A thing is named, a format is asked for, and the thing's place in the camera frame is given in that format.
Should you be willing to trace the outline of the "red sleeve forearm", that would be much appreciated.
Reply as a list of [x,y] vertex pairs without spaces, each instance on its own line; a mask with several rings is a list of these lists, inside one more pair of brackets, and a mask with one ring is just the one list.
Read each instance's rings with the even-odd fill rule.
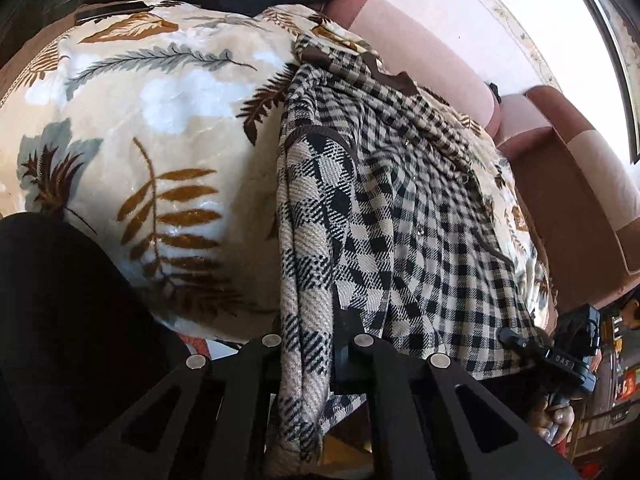
[[570,460],[570,437],[565,437],[559,443],[552,445],[563,458]]

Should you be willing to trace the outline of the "right hand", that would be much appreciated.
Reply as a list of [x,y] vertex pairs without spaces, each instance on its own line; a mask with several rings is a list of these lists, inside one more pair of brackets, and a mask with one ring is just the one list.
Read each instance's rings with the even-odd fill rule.
[[574,408],[570,404],[549,404],[549,397],[543,396],[528,418],[528,426],[542,440],[550,445],[560,444],[570,433],[575,421]]

